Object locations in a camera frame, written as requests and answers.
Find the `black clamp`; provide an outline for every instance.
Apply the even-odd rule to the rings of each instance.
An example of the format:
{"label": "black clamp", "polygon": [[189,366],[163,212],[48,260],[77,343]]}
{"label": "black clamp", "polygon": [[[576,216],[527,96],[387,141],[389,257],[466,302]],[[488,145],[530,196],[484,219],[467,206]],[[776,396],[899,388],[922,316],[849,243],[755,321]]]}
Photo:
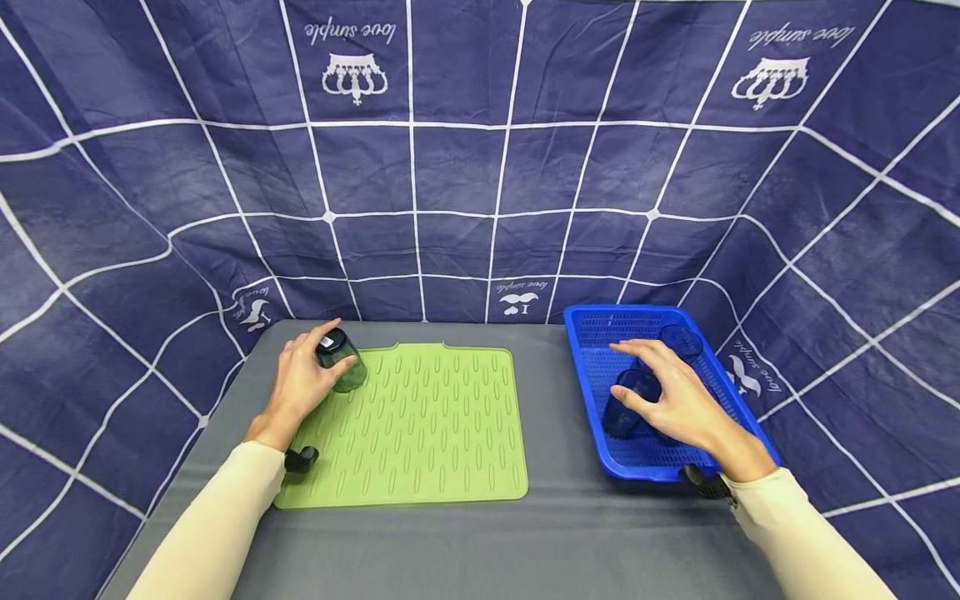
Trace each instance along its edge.
{"label": "black clamp", "polygon": [[697,493],[708,500],[726,499],[731,506],[736,506],[736,498],[720,475],[707,477],[696,465],[687,465],[680,469],[680,477],[686,483],[697,489]]}
{"label": "black clamp", "polygon": [[306,473],[319,457],[320,450],[312,445],[305,445],[300,452],[287,450],[283,455],[283,468],[291,473]]}

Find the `silicone mat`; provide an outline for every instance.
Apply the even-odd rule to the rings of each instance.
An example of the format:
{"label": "silicone mat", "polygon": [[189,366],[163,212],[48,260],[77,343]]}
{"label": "silicone mat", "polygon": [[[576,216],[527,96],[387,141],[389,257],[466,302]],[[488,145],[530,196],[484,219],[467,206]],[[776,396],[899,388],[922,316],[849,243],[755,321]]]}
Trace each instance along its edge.
{"label": "silicone mat", "polygon": [[514,361],[499,348],[361,350],[369,375],[300,427],[310,472],[287,474],[281,509],[514,500],[527,493]]}

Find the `wrist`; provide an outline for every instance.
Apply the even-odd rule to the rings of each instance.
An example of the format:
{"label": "wrist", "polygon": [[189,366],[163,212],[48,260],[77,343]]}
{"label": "wrist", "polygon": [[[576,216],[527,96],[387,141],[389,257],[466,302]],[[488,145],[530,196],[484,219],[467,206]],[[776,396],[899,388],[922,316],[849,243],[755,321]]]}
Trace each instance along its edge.
{"label": "wrist", "polygon": [[763,442],[734,421],[717,431],[704,450],[733,481],[748,483],[777,470]]}
{"label": "wrist", "polygon": [[297,435],[302,421],[301,416],[290,410],[268,408],[253,418],[244,442],[259,442],[284,452]]}

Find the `blue basket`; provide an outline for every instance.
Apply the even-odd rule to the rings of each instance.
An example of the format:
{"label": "blue basket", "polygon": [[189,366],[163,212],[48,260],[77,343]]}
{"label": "blue basket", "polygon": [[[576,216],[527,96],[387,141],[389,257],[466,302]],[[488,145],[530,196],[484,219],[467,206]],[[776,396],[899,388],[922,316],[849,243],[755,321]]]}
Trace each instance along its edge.
{"label": "blue basket", "polygon": [[707,476],[720,470],[703,450],[687,444],[671,445],[646,423],[629,440],[607,436],[600,424],[610,398],[610,386],[635,360],[633,356],[614,352],[608,344],[634,338],[657,339],[660,329],[669,324],[685,325],[703,340],[704,350],[691,363],[693,370],[724,410],[760,438],[774,461],[780,464],[780,456],[727,377],[700,328],[682,309],[646,304],[579,305],[564,311],[564,322],[597,454],[604,469],[613,477],[666,483],[681,481],[680,469],[690,464],[700,467]]}

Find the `bird logo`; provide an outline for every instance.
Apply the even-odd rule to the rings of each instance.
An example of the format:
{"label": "bird logo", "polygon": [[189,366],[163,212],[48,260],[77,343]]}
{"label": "bird logo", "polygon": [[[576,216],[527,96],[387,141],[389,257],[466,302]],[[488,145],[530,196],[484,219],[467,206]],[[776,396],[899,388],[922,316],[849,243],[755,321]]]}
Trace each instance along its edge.
{"label": "bird logo", "polygon": [[265,306],[270,304],[266,300],[257,299],[251,302],[250,304],[250,314],[247,315],[247,318],[240,322],[241,325],[249,325],[247,331],[256,331],[257,329],[262,329],[270,324],[270,317],[263,312]]}
{"label": "bird logo", "polygon": [[[733,372],[735,372],[736,377],[740,379],[740,394],[743,394],[747,390],[753,390],[757,396],[760,396],[760,392],[763,390],[763,388],[760,387],[760,382],[747,374],[743,367],[743,361],[740,360],[739,356],[736,356],[735,354],[730,354],[729,356],[733,361]],[[734,384],[736,383],[733,373],[727,371],[727,376],[730,377],[730,381],[732,381]]]}
{"label": "bird logo", "polygon": [[[527,292],[526,294],[521,294],[519,296],[517,294],[507,294],[500,299],[501,302],[507,302],[510,304],[510,306],[507,307],[507,310],[503,311],[503,314],[515,315],[517,313],[521,313],[525,315],[527,314],[527,308],[529,307],[530,302],[537,300],[539,297],[540,296],[537,296],[533,292]],[[520,304],[521,308],[523,308],[522,312],[519,308],[514,306],[514,304]]]}

